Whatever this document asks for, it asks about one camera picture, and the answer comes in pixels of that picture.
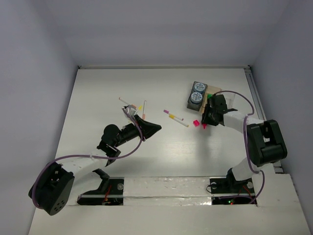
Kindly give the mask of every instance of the white table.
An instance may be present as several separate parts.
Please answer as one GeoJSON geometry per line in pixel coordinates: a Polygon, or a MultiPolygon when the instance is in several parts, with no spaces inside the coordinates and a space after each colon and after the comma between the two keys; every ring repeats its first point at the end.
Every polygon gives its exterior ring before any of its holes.
{"type": "MultiPolygon", "coordinates": [[[[243,69],[79,70],[64,123],[57,156],[98,154],[103,129],[128,124],[119,97],[135,104],[147,100],[146,120],[162,130],[130,157],[104,170],[111,177],[224,176],[245,157],[242,134],[223,126],[194,127],[198,112],[186,108],[194,81],[242,93],[252,101],[243,69]],[[183,117],[186,128],[164,109],[183,117]]],[[[236,96],[233,107],[249,113],[236,96]]],[[[128,153],[138,140],[119,147],[128,153]]],[[[256,190],[261,182],[253,177],[256,190]]],[[[289,175],[269,165],[259,207],[243,206],[65,206],[55,216],[36,210],[30,235],[73,234],[309,234],[289,175]]]]}

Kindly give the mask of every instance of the purple cable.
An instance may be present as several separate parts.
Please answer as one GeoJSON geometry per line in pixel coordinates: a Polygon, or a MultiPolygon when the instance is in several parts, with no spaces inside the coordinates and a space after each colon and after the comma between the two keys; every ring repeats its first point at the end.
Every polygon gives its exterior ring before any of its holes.
{"type": "Polygon", "coordinates": [[[36,192],[36,188],[37,188],[37,184],[38,184],[38,181],[39,179],[41,178],[41,176],[43,175],[43,173],[49,168],[49,166],[51,166],[53,163],[55,163],[56,161],[59,161],[59,160],[62,160],[62,159],[65,159],[65,158],[77,158],[77,157],[82,157],[82,158],[90,158],[90,157],[93,157],[93,158],[96,158],[96,159],[107,159],[107,160],[116,160],[116,159],[122,159],[122,158],[125,158],[125,157],[128,157],[129,155],[133,154],[134,152],[136,152],[136,150],[140,147],[142,141],[143,141],[143,135],[142,135],[142,132],[141,132],[141,129],[140,127],[138,126],[138,124],[136,123],[136,121],[125,111],[125,109],[122,109],[123,112],[125,113],[125,115],[134,123],[134,125],[136,126],[136,128],[138,129],[139,131],[139,134],[140,134],[140,141],[139,141],[139,144],[137,145],[137,147],[131,151],[130,153],[124,155],[124,156],[121,156],[121,157],[117,157],[117,158],[110,158],[110,157],[101,157],[101,156],[91,156],[91,155],[86,155],[86,154],[75,154],[75,155],[67,155],[67,156],[63,156],[63,157],[59,157],[59,158],[56,158],[54,159],[53,161],[49,162],[44,168],[43,170],[40,172],[40,174],[38,175],[34,185],[33,185],[33,189],[32,189],[32,192],[31,192],[31,199],[33,201],[33,204],[35,205],[35,207],[39,208],[39,209],[42,209],[39,205],[38,205],[38,202],[36,201],[36,198],[35,198],[35,192],[36,192]]]}
{"type": "MultiPolygon", "coordinates": [[[[254,114],[254,107],[253,107],[251,101],[248,100],[247,97],[245,97],[244,95],[242,95],[242,94],[240,94],[238,92],[234,92],[234,91],[220,91],[220,92],[214,93],[213,95],[216,95],[218,93],[224,93],[224,92],[234,93],[234,94],[237,94],[237,95],[241,96],[242,98],[244,98],[250,104],[250,106],[252,108],[252,113],[247,114],[247,116],[245,116],[245,119],[244,119],[244,141],[245,141],[245,148],[246,148],[246,158],[248,159],[248,164],[249,164],[250,170],[254,174],[259,174],[261,172],[262,173],[262,177],[263,177],[263,181],[262,181],[262,185],[261,185],[260,191],[255,195],[254,199],[251,200],[251,202],[249,202],[249,204],[252,204],[257,199],[257,197],[261,194],[261,192],[262,192],[262,190],[264,188],[264,184],[265,184],[265,174],[264,174],[264,172],[262,170],[256,171],[256,170],[254,170],[252,168],[251,159],[250,159],[250,155],[249,155],[249,149],[248,149],[248,140],[247,140],[247,134],[246,134],[246,123],[247,123],[248,117],[254,114]]],[[[221,197],[221,198],[230,198],[230,197],[233,197],[233,196],[225,196],[225,197],[221,197]]]]}

